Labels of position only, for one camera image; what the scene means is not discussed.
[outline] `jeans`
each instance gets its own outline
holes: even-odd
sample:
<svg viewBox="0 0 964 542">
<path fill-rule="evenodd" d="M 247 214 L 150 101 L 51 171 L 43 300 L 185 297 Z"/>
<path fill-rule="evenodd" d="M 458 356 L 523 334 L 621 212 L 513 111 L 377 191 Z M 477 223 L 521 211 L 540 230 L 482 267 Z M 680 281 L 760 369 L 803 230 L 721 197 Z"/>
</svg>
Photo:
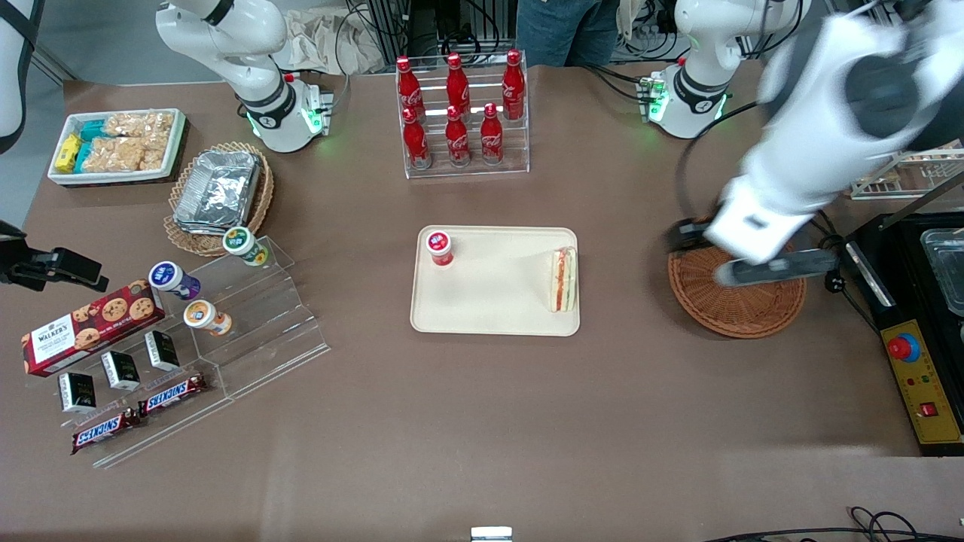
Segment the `jeans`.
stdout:
<svg viewBox="0 0 964 542">
<path fill-rule="evenodd" d="M 609 64 L 619 0 L 519 0 L 516 45 L 530 66 Z"/>
</svg>

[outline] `black machine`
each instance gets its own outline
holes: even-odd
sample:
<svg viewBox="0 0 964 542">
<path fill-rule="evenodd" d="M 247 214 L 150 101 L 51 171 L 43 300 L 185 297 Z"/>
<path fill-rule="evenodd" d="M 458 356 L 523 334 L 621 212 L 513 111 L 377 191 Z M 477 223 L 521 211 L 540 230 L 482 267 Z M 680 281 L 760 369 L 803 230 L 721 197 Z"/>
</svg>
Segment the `black machine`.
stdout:
<svg viewBox="0 0 964 542">
<path fill-rule="evenodd" d="M 108 279 L 100 276 L 100 263 L 62 247 L 50 252 L 32 249 L 26 237 L 0 220 L 0 284 L 43 291 L 47 283 L 65 282 L 107 291 Z"/>
<path fill-rule="evenodd" d="M 964 316 L 951 310 L 922 236 L 952 236 L 964 228 L 964 213 L 912 214 L 882 230 L 887 216 L 852 233 L 842 261 L 870 305 L 921 453 L 962 456 Z M 953 243 L 948 248 L 948 257 L 957 257 Z M 944 262 L 954 274 L 953 260 Z"/>
</svg>

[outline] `acrylic display stand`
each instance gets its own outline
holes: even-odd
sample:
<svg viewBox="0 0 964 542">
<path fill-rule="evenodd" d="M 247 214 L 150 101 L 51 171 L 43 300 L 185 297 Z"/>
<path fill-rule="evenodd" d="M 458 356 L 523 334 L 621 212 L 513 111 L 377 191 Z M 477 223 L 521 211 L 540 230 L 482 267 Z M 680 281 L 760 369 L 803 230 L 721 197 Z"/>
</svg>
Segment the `acrylic display stand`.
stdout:
<svg viewBox="0 0 964 542">
<path fill-rule="evenodd" d="M 113 467 L 329 350 L 318 320 L 302 304 L 286 271 L 294 262 L 270 238 L 261 237 L 261 242 L 270 247 L 271 256 L 260 267 L 245 265 L 239 257 L 225 256 L 190 272 L 201 281 L 197 299 L 210 301 L 233 319 L 226 335 L 213 337 L 206 331 L 187 327 L 182 315 L 188 302 L 161 292 L 167 311 L 163 320 L 65 369 L 94 378 L 98 405 L 91 413 L 64 414 L 68 417 L 62 424 L 68 433 L 64 437 L 65 456 L 70 452 L 68 443 L 73 433 L 108 420 L 123 409 L 137 409 L 138 401 L 147 400 L 196 372 L 203 373 L 207 391 L 188 395 L 155 411 L 140 425 L 85 447 L 69 459 L 84 458 L 97 468 Z M 150 365 L 144 341 L 149 330 L 162 331 L 174 339 L 180 369 L 166 372 Z M 136 390 L 114 390 L 107 385 L 100 355 L 108 349 L 134 357 L 141 377 L 141 386 Z M 56 394 L 56 376 L 27 378 L 30 387 L 40 382 Z"/>
<path fill-rule="evenodd" d="M 466 123 L 469 130 L 469 152 L 471 162 L 456 168 L 448 159 L 448 145 L 445 142 L 445 124 L 447 118 L 445 110 L 448 107 L 448 94 L 445 91 L 445 79 L 448 76 L 448 65 L 444 56 L 411 57 L 412 73 L 421 84 L 422 101 L 425 103 L 425 138 L 432 153 L 432 167 L 427 170 L 417 170 L 412 167 L 408 158 L 405 144 L 402 147 L 402 163 L 405 177 L 409 179 L 442 177 L 442 176 L 476 176 L 485 174 L 527 173 L 529 171 L 529 79 L 525 68 L 525 53 L 522 53 L 522 76 L 525 77 L 525 108 L 522 118 L 507 121 L 502 116 L 502 76 L 506 63 L 504 53 L 502 62 L 493 62 L 484 66 L 474 66 L 469 61 L 470 55 L 463 56 L 463 70 L 469 80 L 469 99 L 471 100 L 471 119 Z M 402 121 L 402 100 L 398 96 L 398 73 L 395 73 L 395 100 L 398 102 L 398 125 L 401 131 L 405 123 Z M 502 122 L 502 162 L 496 166 L 487 165 L 482 160 L 482 139 L 479 128 L 485 116 L 482 109 L 488 102 L 498 106 L 498 119 Z"/>
</svg>

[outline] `acrylic bottle rack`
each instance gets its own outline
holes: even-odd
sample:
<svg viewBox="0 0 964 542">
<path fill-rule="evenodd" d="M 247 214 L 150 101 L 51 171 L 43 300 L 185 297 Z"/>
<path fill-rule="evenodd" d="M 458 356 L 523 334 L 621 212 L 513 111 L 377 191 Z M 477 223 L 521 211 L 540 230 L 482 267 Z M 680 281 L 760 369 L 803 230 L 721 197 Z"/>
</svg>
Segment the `acrylic bottle rack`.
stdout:
<svg viewBox="0 0 964 542">
<path fill-rule="evenodd" d="M 522 53 L 522 76 L 525 78 L 525 107 L 522 118 L 507 121 L 502 116 L 502 76 L 506 63 L 504 53 L 502 62 L 488 61 L 484 65 L 475 66 L 470 55 L 463 55 L 463 70 L 469 80 L 469 99 L 471 100 L 471 119 L 466 122 L 469 130 L 469 152 L 471 162 L 457 168 L 448 159 L 448 145 L 445 142 L 445 125 L 447 118 L 445 110 L 448 107 L 448 94 L 445 91 L 445 79 L 448 76 L 448 65 L 444 56 L 410 57 L 412 73 L 421 85 L 422 101 L 425 103 L 425 138 L 432 153 L 432 167 L 427 170 L 417 170 L 412 167 L 405 149 L 404 139 L 399 140 L 402 148 L 402 163 L 405 177 L 409 179 L 441 177 L 441 176 L 476 176 L 485 174 L 527 173 L 529 171 L 529 79 L 525 68 L 525 52 Z M 402 121 L 402 100 L 398 96 L 398 73 L 395 73 L 395 100 L 398 103 L 398 125 L 401 131 L 405 123 Z M 484 115 L 482 109 L 488 102 L 493 102 L 499 111 L 498 119 L 502 123 L 502 162 L 490 166 L 482 160 L 482 139 L 479 129 Z"/>
</svg>

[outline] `person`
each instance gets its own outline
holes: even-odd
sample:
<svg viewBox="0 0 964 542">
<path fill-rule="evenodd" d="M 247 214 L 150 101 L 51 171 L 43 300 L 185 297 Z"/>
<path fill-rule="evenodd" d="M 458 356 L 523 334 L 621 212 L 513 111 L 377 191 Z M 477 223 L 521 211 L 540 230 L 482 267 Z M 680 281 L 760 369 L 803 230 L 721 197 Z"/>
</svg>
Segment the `person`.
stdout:
<svg viewBox="0 0 964 542">
<path fill-rule="evenodd" d="M 643 0 L 519 0 L 516 47 L 530 66 L 605 66 Z"/>
</svg>

